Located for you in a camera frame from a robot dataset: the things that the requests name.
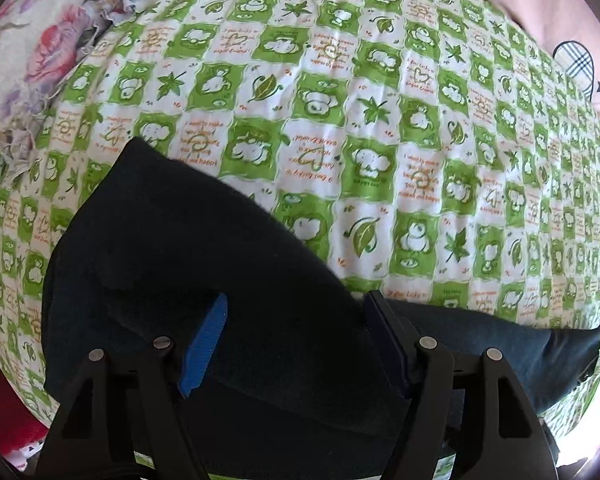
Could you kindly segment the dark navy pants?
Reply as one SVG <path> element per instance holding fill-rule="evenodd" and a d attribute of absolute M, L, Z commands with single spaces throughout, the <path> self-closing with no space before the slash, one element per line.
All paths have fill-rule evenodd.
<path fill-rule="evenodd" d="M 500 349 L 538 418 L 600 352 L 600 326 L 536 330 L 381 295 L 453 352 Z M 167 336 L 183 349 L 219 296 L 226 323 L 183 408 L 207 478 L 384 478 L 408 401 L 382 369 L 365 296 L 253 200 L 142 140 L 126 144 L 50 256 L 46 391 L 60 405 L 96 348 L 135 354 Z"/>

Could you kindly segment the red object beside bed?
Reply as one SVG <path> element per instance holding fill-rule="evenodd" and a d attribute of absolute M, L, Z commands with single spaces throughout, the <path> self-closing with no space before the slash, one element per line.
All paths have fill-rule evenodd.
<path fill-rule="evenodd" d="M 0 370 L 0 455 L 24 471 L 48 429 L 33 416 Z"/>

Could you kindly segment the green white checkered bedsheet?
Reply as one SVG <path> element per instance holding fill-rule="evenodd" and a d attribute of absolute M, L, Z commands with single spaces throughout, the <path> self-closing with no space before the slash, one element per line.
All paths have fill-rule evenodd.
<path fill-rule="evenodd" d="M 270 212 L 352 294 L 600 322 L 600 115 L 488 0 L 155 0 L 0 156 L 0 370 L 40 422 L 50 256 L 125 144 Z"/>

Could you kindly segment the floral pillow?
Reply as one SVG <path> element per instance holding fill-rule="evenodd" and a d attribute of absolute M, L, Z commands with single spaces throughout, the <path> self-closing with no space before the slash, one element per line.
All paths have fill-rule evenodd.
<path fill-rule="evenodd" d="M 14 174 L 34 159 L 61 81 L 113 24 L 155 0 L 5 0 L 0 6 L 0 156 Z"/>

